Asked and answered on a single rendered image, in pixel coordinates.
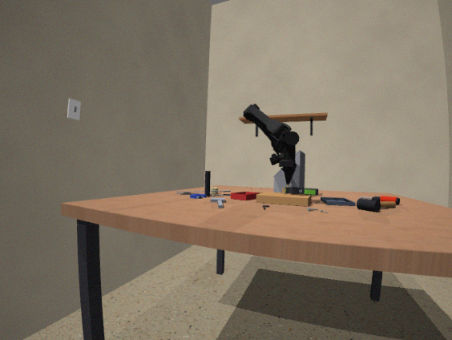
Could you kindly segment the red shallow tray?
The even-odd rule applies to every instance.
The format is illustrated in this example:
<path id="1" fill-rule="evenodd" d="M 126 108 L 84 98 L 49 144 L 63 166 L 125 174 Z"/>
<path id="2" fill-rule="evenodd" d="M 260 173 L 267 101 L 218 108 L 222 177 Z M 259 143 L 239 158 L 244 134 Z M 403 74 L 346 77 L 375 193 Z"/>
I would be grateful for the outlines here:
<path id="1" fill-rule="evenodd" d="M 231 193 L 231 199 L 235 200 L 254 200 L 259 192 L 234 192 Z"/>

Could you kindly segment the black rubber mallet with wooden handle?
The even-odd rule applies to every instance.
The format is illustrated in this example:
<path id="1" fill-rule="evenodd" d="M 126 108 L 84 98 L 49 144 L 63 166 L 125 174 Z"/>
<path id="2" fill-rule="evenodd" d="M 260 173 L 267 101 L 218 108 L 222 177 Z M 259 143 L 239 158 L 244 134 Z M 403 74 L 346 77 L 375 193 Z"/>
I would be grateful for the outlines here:
<path id="1" fill-rule="evenodd" d="M 394 201 L 367 200 L 361 198 L 357 200 L 358 209 L 372 212 L 379 212 L 380 208 L 394 208 L 395 206 L 396 203 Z"/>

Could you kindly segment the red-handled screwdriver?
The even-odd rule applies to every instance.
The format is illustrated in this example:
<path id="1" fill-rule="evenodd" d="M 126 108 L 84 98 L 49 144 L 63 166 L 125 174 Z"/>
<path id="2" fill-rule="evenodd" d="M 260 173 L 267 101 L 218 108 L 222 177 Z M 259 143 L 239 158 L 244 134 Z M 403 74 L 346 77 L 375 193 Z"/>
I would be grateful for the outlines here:
<path id="1" fill-rule="evenodd" d="M 364 199 L 371 199 L 371 200 L 379 200 L 379 201 L 394 201 L 397 204 L 400 204 L 400 199 L 397 197 L 391 197 L 391 196 L 375 196 L 375 197 L 363 197 L 361 196 L 360 198 L 364 198 Z"/>

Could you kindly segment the light brown wooden board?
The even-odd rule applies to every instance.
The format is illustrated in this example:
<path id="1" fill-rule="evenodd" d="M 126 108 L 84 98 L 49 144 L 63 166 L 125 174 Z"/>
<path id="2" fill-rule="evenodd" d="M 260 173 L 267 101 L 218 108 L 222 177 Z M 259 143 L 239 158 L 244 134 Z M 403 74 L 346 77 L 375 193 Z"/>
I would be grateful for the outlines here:
<path id="1" fill-rule="evenodd" d="M 256 194 L 256 203 L 285 204 L 308 207 L 311 203 L 312 195 L 287 196 L 289 193 L 263 192 Z"/>

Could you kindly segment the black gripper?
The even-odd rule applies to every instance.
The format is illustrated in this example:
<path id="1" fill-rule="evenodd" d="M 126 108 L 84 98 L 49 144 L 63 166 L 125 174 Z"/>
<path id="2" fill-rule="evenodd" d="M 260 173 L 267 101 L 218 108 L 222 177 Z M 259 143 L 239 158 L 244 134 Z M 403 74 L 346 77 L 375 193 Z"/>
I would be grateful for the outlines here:
<path id="1" fill-rule="evenodd" d="M 295 161 L 296 149 L 295 148 L 282 148 L 281 151 L 284 153 L 285 159 L 281 160 L 279 162 L 279 167 L 283 167 L 281 169 L 285 173 L 286 184 L 289 184 L 290 180 L 292 179 L 294 170 L 295 170 L 295 168 L 297 168 L 297 164 Z"/>

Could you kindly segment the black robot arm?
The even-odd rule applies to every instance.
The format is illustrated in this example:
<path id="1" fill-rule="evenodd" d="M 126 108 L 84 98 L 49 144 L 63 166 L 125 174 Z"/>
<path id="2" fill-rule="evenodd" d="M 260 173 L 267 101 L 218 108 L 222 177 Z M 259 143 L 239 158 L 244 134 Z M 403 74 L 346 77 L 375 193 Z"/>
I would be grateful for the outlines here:
<path id="1" fill-rule="evenodd" d="M 255 104 L 252 104 L 244 111 L 245 119 L 254 122 L 261 131 L 271 140 L 273 150 L 277 154 L 272 154 L 269 158 L 272 165 L 279 163 L 280 160 L 284 160 L 284 153 L 282 148 L 296 148 L 296 144 L 299 141 L 299 135 L 296 132 L 291 132 L 291 127 L 285 123 L 278 121 L 277 119 L 270 119 L 260 108 Z M 252 117 L 252 118 L 251 118 Z M 251 119 L 250 119 L 251 118 Z M 263 123 L 265 126 L 263 126 Z M 266 129 L 267 128 L 267 129 Z M 268 131 L 271 133 L 268 133 Z M 288 131 L 287 131 L 288 130 Z M 283 140 L 283 141 L 282 141 Z M 284 143 L 283 143 L 284 142 Z M 279 155 L 279 153 L 280 155 Z"/>

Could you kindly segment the black cylinder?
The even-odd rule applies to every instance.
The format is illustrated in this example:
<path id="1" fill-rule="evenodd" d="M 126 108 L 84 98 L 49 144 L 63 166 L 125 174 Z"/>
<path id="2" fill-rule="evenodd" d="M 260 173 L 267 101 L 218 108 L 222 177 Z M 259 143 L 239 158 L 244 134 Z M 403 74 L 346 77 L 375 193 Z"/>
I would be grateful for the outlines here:
<path id="1" fill-rule="evenodd" d="M 211 171 L 205 171 L 205 194 L 210 196 L 210 175 Z"/>

